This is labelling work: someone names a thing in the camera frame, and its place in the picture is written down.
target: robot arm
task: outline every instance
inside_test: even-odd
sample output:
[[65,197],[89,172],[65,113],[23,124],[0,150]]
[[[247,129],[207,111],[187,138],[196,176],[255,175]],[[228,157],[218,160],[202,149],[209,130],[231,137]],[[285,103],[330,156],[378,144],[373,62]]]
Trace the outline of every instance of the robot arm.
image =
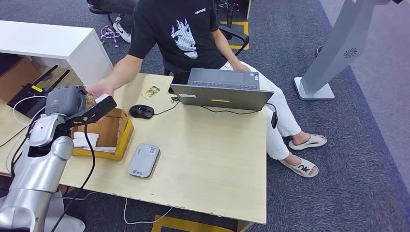
[[32,126],[0,208],[0,231],[44,232],[51,195],[74,149],[71,128],[97,122],[117,104],[109,95],[86,108],[83,86],[59,87],[47,96],[45,115]]

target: slipper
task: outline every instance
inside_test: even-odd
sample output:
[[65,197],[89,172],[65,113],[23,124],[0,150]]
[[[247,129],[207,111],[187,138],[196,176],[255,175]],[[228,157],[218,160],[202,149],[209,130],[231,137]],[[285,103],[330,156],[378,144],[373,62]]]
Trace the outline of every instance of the slipper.
[[[284,160],[279,160],[279,162],[281,162],[286,167],[290,168],[292,171],[294,171],[299,176],[303,176],[306,178],[315,177],[319,173],[318,167],[314,165],[312,162],[307,161],[306,159],[302,159],[300,157],[299,159],[300,159],[300,164],[298,165],[290,165]],[[309,175],[309,172],[313,167],[316,167],[316,170],[312,175]]]
[[293,140],[289,141],[289,147],[292,148],[295,151],[300,151],[305,148],[309,147],[318,147],[318,146],[323,146],[327,142],[326,138],[322,138],[318,136],[317,134],[311,134],[311,137],[309,140],[307,140],[305,143],[300,144],[300,145],[294,145]]

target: laptop keyboard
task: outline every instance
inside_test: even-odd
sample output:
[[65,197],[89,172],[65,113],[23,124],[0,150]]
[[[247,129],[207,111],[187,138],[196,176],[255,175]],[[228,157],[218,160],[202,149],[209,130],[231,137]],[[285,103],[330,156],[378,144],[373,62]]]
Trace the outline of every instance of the laptop keyboard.
[[221,84],[213,82],[203,82],[203,81],[190,81],[191,86],[209,86],[209,87],[220,87],[220,88],[236,88],[236,89],[250,89],[259,90],[258,86],[246,86],[246,85],[236,85],[236,84]]

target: white pants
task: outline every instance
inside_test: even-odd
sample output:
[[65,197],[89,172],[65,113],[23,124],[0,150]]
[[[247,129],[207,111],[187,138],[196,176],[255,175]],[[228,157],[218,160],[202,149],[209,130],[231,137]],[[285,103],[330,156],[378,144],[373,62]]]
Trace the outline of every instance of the white pants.
[[[276,107],[278,111],[278,123],[276,128],[273,129],[271,119],[274,108],[271,105],[268,105],[266,110],[266,149],[270,157],[276,160],[283,160],[289,155],[289,150],[284,144],[282,137],[295,135],[302,130],[294,119],[282,90],[252,66],[245,62],[241,63],[246,65],[252,72],[259,73],[259,84],[261,89],[275,92],[268,100],[268,103],[271,103]],[[227,62],[221,70],[233,70],[233,67]]]

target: man's hand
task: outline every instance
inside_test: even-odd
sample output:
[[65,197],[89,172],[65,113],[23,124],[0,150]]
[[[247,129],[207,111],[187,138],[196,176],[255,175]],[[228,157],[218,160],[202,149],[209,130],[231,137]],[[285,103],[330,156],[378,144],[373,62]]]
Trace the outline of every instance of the man's hand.
[[95,98],[100,97],[102,94],[106,93],[108,95],[114,96],[114,88],[108,86],[108,85],[103,85],[103,84],[95,84],[88,86],[86,88],[88,93],[91,93],[94,95]]
[[235,71],[250,72],[250,69],[249,69],[247,66],[243,65],[241,62],[239,62],[239,63],[237,63],[237,64],[235,64],[235,65],[233,65],[233,64],[231,64],[231,65],[232,65],[232,68],[233,68]]

